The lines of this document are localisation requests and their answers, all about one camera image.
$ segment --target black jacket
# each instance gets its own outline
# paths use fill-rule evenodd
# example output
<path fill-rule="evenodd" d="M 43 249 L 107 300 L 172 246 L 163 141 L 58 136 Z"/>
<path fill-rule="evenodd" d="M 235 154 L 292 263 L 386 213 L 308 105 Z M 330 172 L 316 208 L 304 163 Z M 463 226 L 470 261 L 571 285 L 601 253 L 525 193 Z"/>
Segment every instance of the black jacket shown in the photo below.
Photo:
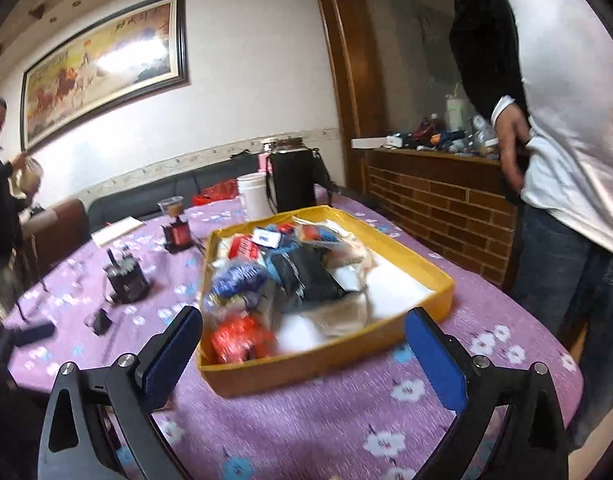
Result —
<path fill-rule="evenodd" d="M 8 254 L 22 240 L 18 213 L 26 208 L 26 200 L 14 198 L 9 189 L 9 177 L 13 174 L 10 162 L 0 160 L 0 254 Z"/>
<path fill-rule="evenodd" d="M 613 39 L 613 0 L 586 0 Z M 455 0 L 451 48 L 462 82 L 487 120 L 500 97 L 510 95 L 525 112 L 515 19 L 507 0 Z"/>

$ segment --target table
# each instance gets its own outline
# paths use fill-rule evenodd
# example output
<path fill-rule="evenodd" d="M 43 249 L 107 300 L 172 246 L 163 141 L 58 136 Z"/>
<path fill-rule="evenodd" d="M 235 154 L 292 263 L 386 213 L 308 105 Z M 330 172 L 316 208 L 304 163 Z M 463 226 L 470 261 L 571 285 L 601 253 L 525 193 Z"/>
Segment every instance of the table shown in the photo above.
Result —
<path fill-rule="evenodd" d="M 480 276 L 429 251 L 372 210 L 344 197 L 336 197 L 333 205 L 396 238 L 455 279 L 452 314 L 441 327 L 472 354 L 486 354 L 507 367 L 545 362 L 568 424 L 583 379 L 542 325 Z M 237 200 L 189 209 L 187 218 L 198 237 L 244 220 Z M 109 365 L 124 352 L 138 352 L 183 304 L 196 301 L 202 255 L 195 248 L 167 253 L 160 228 L 165 222 L 149 221 L 115 243 L 116 248 L 128 244 L 155 285 L 145 300 L 112 309 L 114 325 L 106 336 L 93 335 L 84 324 L 100 304 L 102 268 L 108 262 L 106 252 L 93 242 L 46 277 L 49 293 L 35 286 L 24 295 L 24 312 L 34 312 L 34 320 L 52 320 L 58 331 L 51 340 L 15 351 L 10 369 L 19 384 L 49 390 L 65 361 L 92 368 Z M 19 314 L 13 312 L 7 324 L 21 324 Z M 216 396 L 192 359 L 176 387 L 174 409 L 154 415 L 194 478 L 222 480 L 410 479 L 453 417 L 406 345 L 316 380 L 238 399 Z M 491 435 L 483 441 L 475 469 L 483 466 L 493 441 Z M 135 475 L 126 447 L 119 456 Z"/>

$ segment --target wooden door frame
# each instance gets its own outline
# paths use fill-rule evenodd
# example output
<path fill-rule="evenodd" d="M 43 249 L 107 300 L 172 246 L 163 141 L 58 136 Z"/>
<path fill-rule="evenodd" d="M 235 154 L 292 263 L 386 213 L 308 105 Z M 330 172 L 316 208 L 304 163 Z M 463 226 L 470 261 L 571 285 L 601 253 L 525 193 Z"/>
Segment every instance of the wooden door frame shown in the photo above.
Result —
<path fill-rule="evenodd" d="M 322 18 L 343 140 L 347 187 L 367 191 L 361 150 L 352 139 L 386 132 L 384 87 L 366 0 L 317 0 Z"/>

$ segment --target white wall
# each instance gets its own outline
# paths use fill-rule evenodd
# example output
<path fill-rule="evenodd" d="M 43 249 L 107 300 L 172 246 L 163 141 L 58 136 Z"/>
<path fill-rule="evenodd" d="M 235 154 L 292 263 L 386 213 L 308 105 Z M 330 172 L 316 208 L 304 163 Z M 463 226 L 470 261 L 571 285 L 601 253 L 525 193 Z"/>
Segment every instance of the white wall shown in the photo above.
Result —
<path fill-rule="evenodd" d="M 24 70 L 90 23 L 142 0 L 113 0 L 12 63 L 0 80 L 9 104 L 1 144 L 20 149 Z M 147 164 L 282 132 L 336 128 L 333 84 L 316 0 L 186 0 L 190 84 L 116 108 L 33 153 L 46 204 Z M 18 51 L 33 44 L 23 34 Z M 339 146 L 334 147 L 342 159 Z"/>

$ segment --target brick pattern panel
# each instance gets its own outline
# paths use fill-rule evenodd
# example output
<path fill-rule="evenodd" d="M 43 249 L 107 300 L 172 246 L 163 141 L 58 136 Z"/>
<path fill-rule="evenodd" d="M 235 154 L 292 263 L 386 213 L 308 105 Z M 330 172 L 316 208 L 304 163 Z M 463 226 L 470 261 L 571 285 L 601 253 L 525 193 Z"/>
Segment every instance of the brick pattern panel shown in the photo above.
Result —
<path fill-rule="evenodd" d="M 429 249 L 501 286 L 516 223 L 503 196 L 369 167 L 369 190 L 390 220 Z"/>

